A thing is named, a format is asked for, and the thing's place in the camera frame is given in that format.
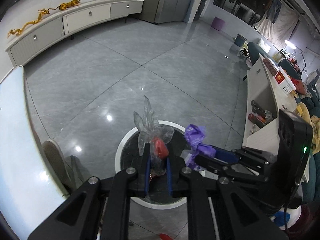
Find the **gloved right hand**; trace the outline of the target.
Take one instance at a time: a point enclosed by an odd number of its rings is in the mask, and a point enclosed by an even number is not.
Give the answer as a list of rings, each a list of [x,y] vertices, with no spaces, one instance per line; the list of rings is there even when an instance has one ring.
[[[278,212],[271,216],[270,220],[276,224],[280,230],[285,230],[285,225],[287,228],[292,227],[300,218],[302,214],[302,207],[299,206],[297,209],[289,209],[285,211],[281,208]]]

